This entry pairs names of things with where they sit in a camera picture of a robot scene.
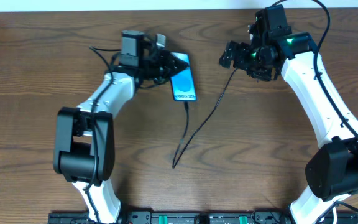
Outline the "blue Galaxy smartphone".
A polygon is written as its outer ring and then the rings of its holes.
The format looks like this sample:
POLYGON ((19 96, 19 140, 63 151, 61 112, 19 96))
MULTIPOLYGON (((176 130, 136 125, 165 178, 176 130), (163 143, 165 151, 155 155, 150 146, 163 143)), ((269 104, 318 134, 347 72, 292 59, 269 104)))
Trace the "blue Galaxy smartphone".
POLYGON ((175 101, 196 101, 196 88, 190 68, 189 56, 188 54, 179 52, 173 52, 173 55, 188 64, 186 69, 172 76, 170 79, 173 99, 175 101))

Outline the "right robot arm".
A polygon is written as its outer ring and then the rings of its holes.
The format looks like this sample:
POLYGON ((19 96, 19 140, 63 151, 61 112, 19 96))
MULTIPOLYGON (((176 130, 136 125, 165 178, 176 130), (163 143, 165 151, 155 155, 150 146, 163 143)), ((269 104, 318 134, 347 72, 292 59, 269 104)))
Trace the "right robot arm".
POLYGON ((337 206, 358 194, 358 119, 325 70, 321 43, 307 32, 293 33, 281 2, 256 12, 248 32, 250 43, 229 42, 220 65, 265 82, 282 77, 300 101, 318 142, 317 153, 305 167, 308 185, 280 222, 337 223, 337 206))

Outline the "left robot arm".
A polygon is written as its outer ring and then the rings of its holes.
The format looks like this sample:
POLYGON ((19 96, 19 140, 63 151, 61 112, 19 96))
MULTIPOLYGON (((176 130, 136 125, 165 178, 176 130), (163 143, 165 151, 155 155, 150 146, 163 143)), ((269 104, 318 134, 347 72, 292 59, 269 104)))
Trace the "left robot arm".
POLYGON ((124 30, 121 47, 112 50, 101 85, 74 108, 57 114, 53 169, 80 192, 87 212, 50 213, 49 223, 130 223, 115 194, 111 174, 115 163, 114 120, 144 81, 163 85, 190 70, 187 54, 165 47, 166 37, 124 30))

